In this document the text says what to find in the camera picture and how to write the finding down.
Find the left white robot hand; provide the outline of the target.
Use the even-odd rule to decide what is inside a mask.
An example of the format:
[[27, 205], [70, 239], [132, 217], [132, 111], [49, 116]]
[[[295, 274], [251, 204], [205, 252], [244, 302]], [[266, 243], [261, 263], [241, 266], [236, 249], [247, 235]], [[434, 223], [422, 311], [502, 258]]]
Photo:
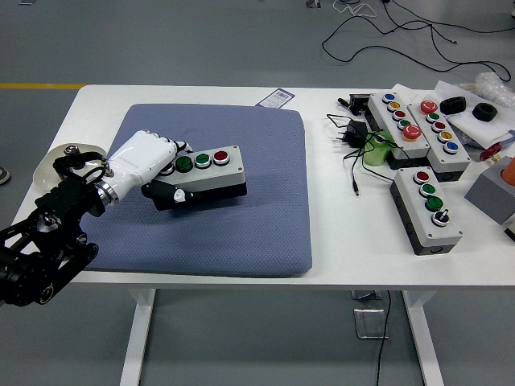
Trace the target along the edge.
[[97, 184], [105, 206], [119, 204], [133, 188], [140, 188], [154, 179], [181, 151], [192, 153], [187, 142], [172, 141], [147, 130], [137, 131], [110, 157]]

